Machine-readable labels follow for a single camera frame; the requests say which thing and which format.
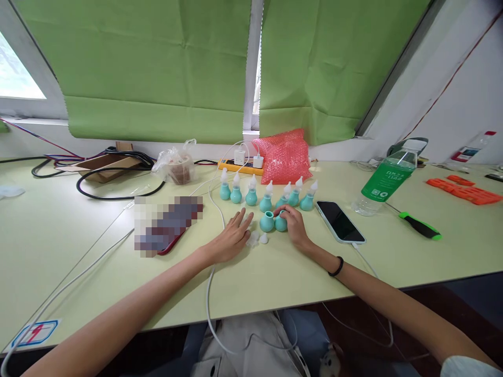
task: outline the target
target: power strip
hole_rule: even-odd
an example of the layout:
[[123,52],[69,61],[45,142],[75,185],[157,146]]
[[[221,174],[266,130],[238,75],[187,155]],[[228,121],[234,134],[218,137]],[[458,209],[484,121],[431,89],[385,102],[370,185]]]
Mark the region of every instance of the power strip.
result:
[[254,168],[252,162],[246,163],[243,166],[241,166],[241,165],[235,165],[234,160],[221,159],[219,161],[218,168],[220,170],[223,168],[227,168],[228,171],[238,171],[239,168],[241,168],[241,170],[239,171],[240,173],[255,174],[255,175],[263,175],[264,174],[264,170],[259,169],[259,168]]

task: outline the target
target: desk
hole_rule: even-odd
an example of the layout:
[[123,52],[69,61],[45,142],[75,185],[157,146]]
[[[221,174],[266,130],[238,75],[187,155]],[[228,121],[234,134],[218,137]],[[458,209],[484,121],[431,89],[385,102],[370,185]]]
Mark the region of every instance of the desk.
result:
[[[7,239],[8,246],[3,247],[2,255],[3,271],[7,270],[7,275],[0,274],[2,297],[6,297],[1,312],[2,323],[5,324],[0,330],[2,344],[7,344],[29,320],[35,309],[119,213],[117,220],[60,286],[134,226],[134,210],[123,211],[127,202],[97,202],[77,193],[74,184],[78,176],[34,180],[29,174],[32,163],[16,164],[0,166],[0,174],[7,174],[27,188],[26,194],[10,199],[7,204],[0,201],[2,244],[5,245]],[[199,172],[197,182],[186,186],[167,184],[155,195],[157,200],[167,201],[171,196],[189,195],[201,182],[213,176],[215,167],[196,169]],[[469,175],[469,179],[482,189],[501,194],[503,184],[484,178],[487,172],[483,172],[482,167],[478,169]],[[387,283],[395,287],[409,287],[503,270],[500,241],[503,203],[476,206],[424,183],[429,178],[445,179],[451,174],[449,171],[432,166],[418,169],[390,199],[390,204],[396,208],[409,211],[436,227],[443,235],[441,241],[423,238],[387,208],[368,218],[354,213],[350,208],[351,201],[371,173],[344,162],[318,162],[311,171],[319,180],[316,199],[335,201],[346,211],[367,238],[368,243],[361,246],[361,252]],[[247,177],[242,174],[243,196],[246,194]],[[119,178],[96,190],[100,194],[103,194],[102,190],[119,190],[121,195],[143,185],[143,182],[149,182],[151,187],[158,184],[150,176],[133,180]],[[212,196],[227,221],[244,204],[220,200],[218,180],[214,186]],[[207,192],[207,185],[205,187],[196,194]],[[280,197],[282,188],[275,186],[273,202]],[[263,185],[257,188],[259,199],[264,191]],[[60,343],[119,299],[214,238],[222,230],[220,216],[207,194],[204,194],[203,202],[203,219],[183,235],[170,254],[140,258],[139,252],[134,251],[134,240],[130,236],[87,276],[63,293],[42,317],[42,320],[62,319],[44,346]],[[258,228],[262,213],[258,206],[246,207],[247,211],[255,213],[254,227]],[[370,272],[351,246],[335,241],[316,210],[302,213],[307,233],[318,245]],[[59,228],[54,227],[53,221],[60,224]],[[145,329],[205,321],[208,276],[209,270],[200,273],[164,306]],[[274,231],[269,235],[268,244],[245,250],[235,260],[217,267],[210,291],[210,312],[212,318],[221,318],[351,295],[337,280],[297,252],[287,233]]]

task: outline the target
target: white phone case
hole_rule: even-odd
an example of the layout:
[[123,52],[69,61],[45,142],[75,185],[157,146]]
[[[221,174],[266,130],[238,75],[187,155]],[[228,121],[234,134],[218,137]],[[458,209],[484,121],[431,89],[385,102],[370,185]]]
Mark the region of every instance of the white phone case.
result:
[[339,204],[337,204],[337,206],[342,211],[342,213],[347,217],[347,219],[349,220],[349,222],[355,227],[355,229],[358,230],[358,233],[360,233],[360,235],[363,237],[363,241],[345,241],[345,240],[340,239],[339,236],[337,235],[337,233],[335,232],[334,228],[332,228],[332,225],[330,225],[329,221],[325,217],[323,211],[321,210],[320,206],[318,205],[318,202],[316,202],[314,205],[316,206],[318,212],[320,213],[321,217],[323,218],[323,221],[325,221],[325,224],[328,226],[330,232],[332,233],[332,236],[334,236],[334,238],[337,240],[337,242],[340,242],[340,243],[356,243],[358,245],[361,245],[361,244],[367,242],[367,239],[365,238],[365,236],[363,235],[363,233],[356,227],[356,225],[353,224],[353,222],[351,221],[351,219],[346,215],[346,213],[342,210],[342,208],[341,208],[341,206],[339,206]]

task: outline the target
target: pink bubble wrap bag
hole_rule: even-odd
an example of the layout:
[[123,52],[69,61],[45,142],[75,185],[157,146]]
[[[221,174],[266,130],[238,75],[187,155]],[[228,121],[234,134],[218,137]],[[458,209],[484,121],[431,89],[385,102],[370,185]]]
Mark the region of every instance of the pink bubble wrap bag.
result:
[[302,175],[304,180],[313,176],[309,171],[309,146],[304,130],[298,128],[266,138],[255,139],[260,155],[264,157],[262,184],[287,184]]

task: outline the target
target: cardboard box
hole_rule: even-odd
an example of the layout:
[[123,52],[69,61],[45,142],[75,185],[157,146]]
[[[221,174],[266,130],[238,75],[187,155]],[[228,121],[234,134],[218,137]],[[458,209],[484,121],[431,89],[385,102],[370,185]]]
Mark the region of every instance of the cardboard box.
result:
[[[134,168],[140,165],[140,160],[134,157],[118,156],[116,154],[106,154],[90,160],[78,162],[67,167],[56,168],[62,171],[78,171],[80,175],[85,175],[92,170],[101,168]],[[106,183],[118,176],[127,173],[127,170],[107,170],[104,172],[92,174],[86,178],[88,181]]]

